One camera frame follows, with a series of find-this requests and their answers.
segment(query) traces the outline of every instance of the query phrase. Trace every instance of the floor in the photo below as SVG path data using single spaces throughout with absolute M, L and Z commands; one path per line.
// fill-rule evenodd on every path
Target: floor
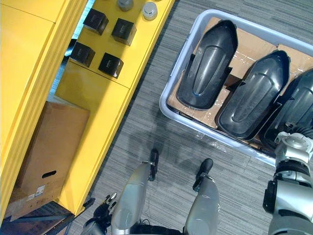
M 176 56 L 195 18 L 206 9 L 218 9 L 313 44 L 311 0 L 177 0 L 94 183 L 96 201 L 74 220 L 71 235 L 80 234 L 107 194 L 120 194 L 152 147 L 160 151 L 159 171 L 149 183 L 142 218 L 152 225 L 182 230 L 196 196 L 192 191 L 195 173 L 210 157 L 222 207 L 217 234 L 267 234 L 271 216 L 264 212 L 262 202 L 274 168 L 166 118 L 158 106 Z

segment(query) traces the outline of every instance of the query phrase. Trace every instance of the white plastic bin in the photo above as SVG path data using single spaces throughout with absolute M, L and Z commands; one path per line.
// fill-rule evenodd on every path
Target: white plastic bin
M 231 138 L 227 135 L 221 134 L 217 132 L 215 129 L 209 128 L 207 126 L 201 125 L 195 121 L 192 121 L 190 119 L 187 119 L 172 110 L 169 109 L 169 107 L 166 104 L 167 98 L 172 93 L 172 90 L 179 80 L 179 76 L 182 73 L 182 71 L 187 66 L 187 63 L 189 61 L 189 58 L 191 56 L 191 53 L 194 51 L 198 41 L 201 39 L 203 32 L 205 30 L 205 27 L 207 23 L 210 21 L 212 17 L 217 17 L 222 20 L 231 20 L 234 24 L 237 25 L 238 28 L 243 29 L 246 32 L 249 32 L 251 34 L 254 34 L 260 38 L 262 38 L 265 41 L 268 41 L 269 43 L 272 43 L 274 45 L 278 44 L 284 44 L 288 47 L 292 47 L 298 51 L 301 51 L 303 53 L 306 53 L 310 56 L 313 56 L 313 46 L 309 45 L 305 42 L 302 42 L 298 39 L 289 37 L 285 34 L 279 33 L 277 31 L 271 30 L 269 28 L 263 27 L 261 25 L 258 25 L 256 23 L 241 19 L 239 17 L 227 14 L 222 11 L 218 10 L 206 10 L 202 12 L 198 17 L 196 18 L 190 33 L 185 41 L 185 44 L 183 45 L 181 52 L 178 56 L 178 59 L 173 67 L 172 73 L 169 77 L 169 80 L 163 90 L 163 93 L 159 100 L 159 105 L 161 111 L 166 115 L 168 118 L 175 120 L 181 124 L 184 124 L 194 130 L 197 130 L 211 138 L 214 138 L 234 149 L 237 149 L 241 151 L 242 153 L 245 153 L 249 156 L 255 157 L 263 162 L 266 162 L 272 166 L 275 166 L 275 159 L 267 156 L 266 154 L 259 152 L 253 148 L 251 148 L 249 145 L 244 144 L 234 138 Z

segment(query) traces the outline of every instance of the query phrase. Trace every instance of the label on box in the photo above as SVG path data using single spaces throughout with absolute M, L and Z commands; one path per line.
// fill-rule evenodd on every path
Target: label on box
M 33 199 L 34 197 L 35 197 L 35 194 L 33 193 L 33 194 L 31 194 L 31 195 L 28 196 L 28 198 L 27 198 L 26 201 L 29 201 L 29 200 Z
M 42 185 L 42 186 L 38 187 L 38 188 L 37 188 L 37 191 L 36 191 L 36 193 L 35 193 L 35 197 L 37 197 L 37 196 L 43 194 L 44 189 L 45 189 L 45 185 Z

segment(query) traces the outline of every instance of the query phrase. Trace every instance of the black square box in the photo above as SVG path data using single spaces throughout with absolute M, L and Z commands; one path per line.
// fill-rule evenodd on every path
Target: black square box
M 102 61 L 99 66 L 99 70 L 112 76 L 118 78 L 119 73 L 123 67 L 123 61 L 111 54 L 104 53 Z
M 90 30 L 102 35 L 108 22 L 109 19 L 104 13 L 91 8 L 83 24 Z
M 94 54 L 95 52 L 90 47 L 76 42 L 70 58 L 89 67 Z
M 131 45 L 136 33 L 136 26 L 133 22 L 129 22 L 118 18 L 114 26 L 112 36 L 118 42 Z

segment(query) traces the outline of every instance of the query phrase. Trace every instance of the silver cap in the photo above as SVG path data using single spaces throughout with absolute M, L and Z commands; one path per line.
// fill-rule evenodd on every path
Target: silver cap
M 122 11 L 129 11 L 134 5 L 133 0 L 118 0 L 117 3 Z
M 153 20 L 157 17 L 157 5 L 154 2 L 147 2 L 142 8 L 143 17 L 146 20 Z

